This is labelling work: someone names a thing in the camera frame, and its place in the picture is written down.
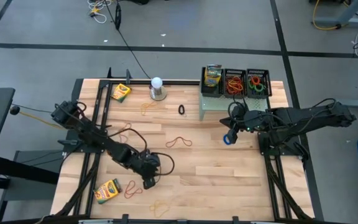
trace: black basket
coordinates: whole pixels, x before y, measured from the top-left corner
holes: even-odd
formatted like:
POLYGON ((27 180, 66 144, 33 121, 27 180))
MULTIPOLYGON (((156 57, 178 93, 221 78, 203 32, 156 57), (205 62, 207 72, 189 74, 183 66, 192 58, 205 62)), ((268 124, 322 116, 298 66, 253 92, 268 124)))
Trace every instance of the black basket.
POLYGON ((201 83, 200 83, 201 94, 203 96, 208 96, 208 97, 215 97, 215 98, 221 97, 223 95, 223 79, 222 79, 222 77, 216 86, 209 87, 204 84, 204 81, 205 81, 204 73, 205 73, 205 67, 203 67, 203 72, 201 73, 201 83))
POLYGON ((249 98, 266 99, 272 96, 272 85, 270 83, 270 75, 268 70, 262 69, 247 69, 247 79, 245 80, 247 85, 247 95, 249 98), (265 86, 265 89, 260 93, 251 89, 249 86, 250 78, 259 77, 261 83, 265 86))
POLYGON ((239 77, 241 79, 242 82, 242 86, 243 86, 243 90, 241 91, 241 94, 238 94, 235 96, 235 98, 237 99, 241 99, 245 96, 247 96, 247 89, 245 86, 245 78, 247 77, 247 71, 246 70, 239 70, 239 69, 231 69, 231 68, 227 68, 224 70, 224 74, 223 74, 223 95, 226 98, 233 98, 233 95, 227 92, 227 79, 228 78, 234 78, 234 77, 239 77))

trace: wooden tabletop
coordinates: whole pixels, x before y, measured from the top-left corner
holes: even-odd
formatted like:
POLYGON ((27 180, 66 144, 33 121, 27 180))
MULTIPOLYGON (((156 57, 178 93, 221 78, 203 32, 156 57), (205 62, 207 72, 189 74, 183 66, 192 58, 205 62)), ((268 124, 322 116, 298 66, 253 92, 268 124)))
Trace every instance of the wooden tabletop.
MULTIPOLYGON (((79 100, 88 105, 85 115, 91 118, 99 80, 83 81, 79 100)), ((140 107, 151 103, 149 87, 130 85, 132 93, 123 103, 110 102, 107 125, 114 133, 131 124, 143 135, 152 152, 169 154, 175 160, 175 170, 163 176, 155 187, 143 190, 126 199, 124 193, 99 205, 93 200, 92 218, 121 218, 129 214, 134 219, 187 219, 187 220, 273 220, 269 185, 264 158, 260 155, 256 134, 239 133, 234 145, 223 143, 228 128, 219 123, 227 112, 206 112, 204 121, 198 120, 199 86, 165 86, 168 96, 156 106, 147 109, 143 116, 140 107), (178 114, 178 106, 184 105, 186 116, 178 114), (186 146, 178 141, 167 148, 165 143, 176 137, 192 141, 186 146)), ((272 82, 272 108, 288 106, 282 82, 272 82)), ((142 150, 143 141, 134 133, 125 133, 127 143, 142 150)), ((66 159, 60 173, 51 213, 58 212, 78 186, 83 163, 83 153, 73 153, 66 159)), ((160 156, 162 172, 168 172, 172 163, 160 156)), ((313 217, 313 209, 301 161, 295 156, 282 157, 287 189, 305 211, 313 217)), ((102 154, 96 186, 117 178, 123 190, 133 180, 136 188, 142 188, 142 179, 131 170, 126 170, 102 154)), ((278 202, 280 214, 284 217, 280 193, 278 202)), ((81 212, 84 213, 85 200, 81 212)))

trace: concrete floor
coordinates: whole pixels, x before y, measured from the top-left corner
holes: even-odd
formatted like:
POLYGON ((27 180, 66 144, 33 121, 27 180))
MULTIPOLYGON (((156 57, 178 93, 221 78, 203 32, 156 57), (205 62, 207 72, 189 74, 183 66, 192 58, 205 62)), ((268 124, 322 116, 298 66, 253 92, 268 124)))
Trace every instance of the concrete floor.
MULTIPOLYGON (((314 6, 307 0, 274 1, 288 51, 352 53, 351 41, 358 28, 316 30, 310 24, 314 6)), ((0 10, 5 3, 0 0, 0 10)), ((291 100, 288 68, 286 72, 270 3, 151 0, 138 6, 122 2, 121 32, 131 46, 155 47, 135 52, 152 77, 198 79, 201 67, 211 63, 264 68, 270 70, 272 80, 284 81, 291 100), (185 49, 167 52, 167 47, 185 49), (204 50, 199 53, 191 48, 204 50)), ((343 5, 330 4, 319 7, 318 14, 335 15, 342 10, 343 5)), ((52 110, 54 103, 70 98, 75 79, 105 77, 109 67, 115 76, 123 76, 128 68, 134 78, 144 78, 127 50, 70 47, 124 46, 109 20, 97 24, 87 11, 86 1, 12 0, 0 20, 0 87, 16 89, 15 103, 52 110)), ((358 58, 290 57, 289 61, 301 107, 327 97, 358 99, 358 58)), ((326 221, 358 223, 358 109, 352 112, 357 121, 351 127, 308 134, 326 221)), ((56 140, 64 137, 64 131, 8 116, 0 136, 0 156, 13 159, 16 150, 61 149, 56 140)), ((51 202, 9 203, 4 220, 40 217, 49 212, 51 202)))

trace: green rubber bands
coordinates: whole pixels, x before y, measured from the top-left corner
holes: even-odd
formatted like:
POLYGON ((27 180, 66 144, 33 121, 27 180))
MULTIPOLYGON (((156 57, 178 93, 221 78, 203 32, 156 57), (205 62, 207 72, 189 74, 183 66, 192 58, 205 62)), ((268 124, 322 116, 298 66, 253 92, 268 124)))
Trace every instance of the green rubber bands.
POLYGON ((260 92, 262 92, 262 91, 264 91, 266 89, 266 86, 264 86, 261 83, 259 83, 258 85, 252 84, 250 79, 248 79, 248 85, 249 85, 249 88, 255 90, 258 93, 260 93, 260 92))

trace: light bulb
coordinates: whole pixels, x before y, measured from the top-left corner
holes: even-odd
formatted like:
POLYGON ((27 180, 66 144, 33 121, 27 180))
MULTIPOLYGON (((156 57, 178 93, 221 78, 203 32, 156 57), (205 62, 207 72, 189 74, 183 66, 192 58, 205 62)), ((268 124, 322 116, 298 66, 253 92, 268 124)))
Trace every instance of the light bulb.
POLYGON ((159 89, 162 86, 162 79, 159 77, 155 77, 152 79, 153 88, 159 89))

